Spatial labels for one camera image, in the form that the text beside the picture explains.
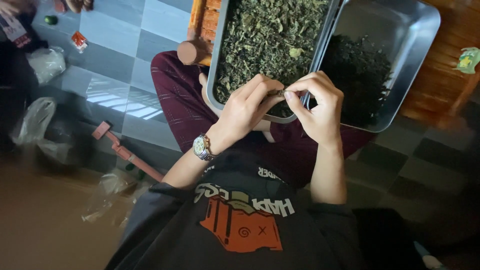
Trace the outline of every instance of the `metal tray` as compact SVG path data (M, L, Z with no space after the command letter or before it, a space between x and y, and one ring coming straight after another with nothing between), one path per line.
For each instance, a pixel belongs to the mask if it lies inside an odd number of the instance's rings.
M219 110L223 110L224 104L218 102L213 93L213 89L216 83L216 69L218 66L218 59L220 57L220 52L222 50L222 40L223 34L225 31L226 25L226 18L227 18L227 10L228 10L229 0L222 0L222 4L220 7L220 16L218 18L218 26L216 28L216 37L212 52L212 61L210 64L210 72L208 73L208 81L207 81L207 98L213 104L213 106ZM324 18L324 23L322 25L322 29L320 29L320 34L317 38L317 44L315 46L315 53L313 55L313 61L310 66L310 72L314 72L318 70L320 66L321 59L323 58L323 54L325 53L326 45L328 44L328 39L330 38L330 29L332 28L335 14L340 6L340 0L330 0L328 3L328 12ZM289 117L281 118L272 115L265 115L264 119L267 121L272 121L276 123L290 123L297 118L295 114L292 114Z
M368 35L392 63L391 79L385 83L390 92L379 111L378 123L354 127L381 132L392 123L439 27L438 10L421 1L344 0L331 33L353 40Z

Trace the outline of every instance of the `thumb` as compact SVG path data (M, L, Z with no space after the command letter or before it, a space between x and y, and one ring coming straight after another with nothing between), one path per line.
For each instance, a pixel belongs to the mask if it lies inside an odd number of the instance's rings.
M203 73L200 73L200 75L198 76L198 80L200 81L200 84L203 86L203 87L206 87L207 86L207 76Z
M310 112L303 107L303 104L301 103L300 98L296 95L295 92L285 91L284 96L292 112L302 122Z

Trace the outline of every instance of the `watch face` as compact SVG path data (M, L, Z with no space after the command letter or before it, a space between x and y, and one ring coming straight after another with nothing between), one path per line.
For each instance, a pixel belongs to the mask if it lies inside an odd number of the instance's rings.
M193 153L197 156L200 156L200 154L205 150L205 140L203 137L197 137L193 141Z

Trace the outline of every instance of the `orange graphic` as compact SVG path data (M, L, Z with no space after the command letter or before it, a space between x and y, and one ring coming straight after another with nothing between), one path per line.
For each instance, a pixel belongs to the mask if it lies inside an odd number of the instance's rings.
M229 201L218 195L210 197L205 220L200 224L228 251L252 252L261 247L283 250L274 216L255 210L245 201L248 202L248 196L246 200L232 198Z

